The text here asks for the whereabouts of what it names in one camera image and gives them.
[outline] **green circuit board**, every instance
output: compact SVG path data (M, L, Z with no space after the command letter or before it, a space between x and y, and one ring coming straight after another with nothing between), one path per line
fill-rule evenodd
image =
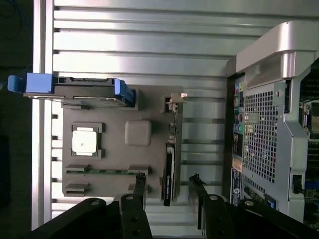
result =
M102 174L102 175L136 175L136 173L128 172L128 170L116 169L86 169L83 171L67 170L67 174Z

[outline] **white square component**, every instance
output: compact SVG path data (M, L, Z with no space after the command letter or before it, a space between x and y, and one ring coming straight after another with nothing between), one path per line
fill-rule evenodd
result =
M97 151L97 133L86 130L73 131L72 151L77 155L93 155Z

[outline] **pcie slot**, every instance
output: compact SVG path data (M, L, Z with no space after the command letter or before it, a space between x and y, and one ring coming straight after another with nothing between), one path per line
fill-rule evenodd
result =
M256 193L259 197L261 197L263 199L265 198L263 192L258 190L254 185L252 185L251 183L247 182L246 180L244 180L244 186L243 187L245 188L245 186L249 187L250 190L252 190L254 193Z

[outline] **gray mounting plate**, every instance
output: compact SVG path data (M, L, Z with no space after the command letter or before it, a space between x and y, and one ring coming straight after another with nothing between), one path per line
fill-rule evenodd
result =
M166 97L171 93L181 93L180 87L130 86L139 89L139 110L136 108L91 108L75 110L64 108L63 111L63 193L67 196L69 184L89 184L85 196L113 197L127 192L130 184L135 183L135 176L66 174L70 164L90 164L94 169L128 170L130 165L149 165L147 177L148 197L159 198L161 193L160 177L166 160L165 143L169 138L168 124L173 122L173 113L163 113ZM125 145L125 123L128 120L149 120L152 123L151 144L147 147ZM75 122L96 122L105 125L101 135L102 159L81 159L72 157L72 125ZM176 180L179 180L180 159L176 160Z

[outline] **ventilation grille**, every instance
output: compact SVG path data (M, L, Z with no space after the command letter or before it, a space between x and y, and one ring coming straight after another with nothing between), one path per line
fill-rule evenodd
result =
M273 92L245 97L244 166L275 182L278 109Z
M262 193L266 193L266 190L259 186L257 183L255 183L253 180L251 180L250 178L244 176L244 179L246 182L250 183L251 185L253 185L255 188L257 188L259 191L261 191Z

